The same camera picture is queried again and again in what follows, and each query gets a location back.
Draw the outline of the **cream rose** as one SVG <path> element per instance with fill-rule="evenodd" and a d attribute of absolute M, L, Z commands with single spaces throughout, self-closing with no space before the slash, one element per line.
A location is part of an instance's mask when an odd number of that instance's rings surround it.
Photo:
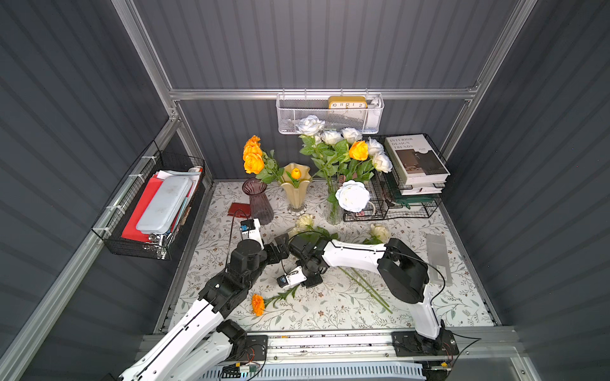
<path fill-rule="evenodd" d="M 382 224 L 370 226 L 369 237 L 365 238 L 364 244 L 387 244 L 391 238 L 389 229 Z"/>
<path fill-rule="evenodd" d="M 338 240 L 337 233 L 331 233 L 322 226 L 315 225 L 314 216 L 312 214 L 301 215 L 295 226 L 289 230 L 288 237 L 326 237 Z"/>

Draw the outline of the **orange flower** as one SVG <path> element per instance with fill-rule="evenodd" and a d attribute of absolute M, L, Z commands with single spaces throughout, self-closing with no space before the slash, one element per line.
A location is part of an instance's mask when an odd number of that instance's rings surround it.
<path fill-rule="evenodd" d="M 364 182 L 365 175 L 369 172 L 369 148 L 365 141 L 356 141 L 351 145 L 349 158 L 346 181 Z"/>
<path fill-rule="evenodd" d="M 253 295 L 251 299 L 251 306 L 254 315 L 260 317 L 264 314 L 266 307 L 276 306 L 279 301 L 286 301 L 288 297 L 294 297 L 299 287 L 300 286 L 297 285 L 268 298 L 264 298 L 263 296 L 257 294 Z"/>

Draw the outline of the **orange tulip bud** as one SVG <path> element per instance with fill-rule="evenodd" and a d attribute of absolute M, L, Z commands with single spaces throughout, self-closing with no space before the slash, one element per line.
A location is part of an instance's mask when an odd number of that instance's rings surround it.
<path fill-rule="evenodd" d="M 292 168 L 291 171 L 286 170 L 285 174 L 288 176 L 289 181 L 291 182 L 294 188 L 299 188 L 302 179 L 302 172 L 299 168 Z"/>

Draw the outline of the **orange yellow rose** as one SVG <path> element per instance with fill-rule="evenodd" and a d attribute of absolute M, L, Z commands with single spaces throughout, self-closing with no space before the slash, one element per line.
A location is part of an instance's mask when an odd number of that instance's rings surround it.
<path fill-rule="evenodd" d="M 259 157 L 262 156 L 261 139 L 256 135 L 252 136 L 246 142 L 243 149 L 243 160 L 245 160 L 248 155 L 258 155 Z"/>

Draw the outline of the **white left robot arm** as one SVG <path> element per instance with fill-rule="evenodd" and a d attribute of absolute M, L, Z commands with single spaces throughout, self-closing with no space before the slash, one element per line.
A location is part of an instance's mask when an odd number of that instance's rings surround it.
<path fill-rule="evenodd" d="M 288 235 L 263 244 L 251 233 L 239 241 L 225 268 L 201 290 L 190 310 L 120 380 L 197 380 L 246 347 L 246 332 L 227 317 L 239 306 L 265 267 L 288 258 Z"/>

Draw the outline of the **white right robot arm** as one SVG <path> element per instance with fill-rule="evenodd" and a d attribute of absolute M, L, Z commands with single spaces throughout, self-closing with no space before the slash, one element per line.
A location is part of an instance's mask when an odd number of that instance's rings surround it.
<path fill-rule="evenodd" d="M 386 244 L 354 244 L 324 236 L 312 241 L 297 235 L 289 240 L 288 252 L 297 258 L 297 265 L 277 279 L 280 287 L 314 287 L 328 268 L 371 271 L 381 276 L 395 298 L 410 305 L 421 338 L 435 341 L 442 335 L 444 326 L 435 314 L 429 290 L 429 265 L 402 241 L 391 238 Z"/>

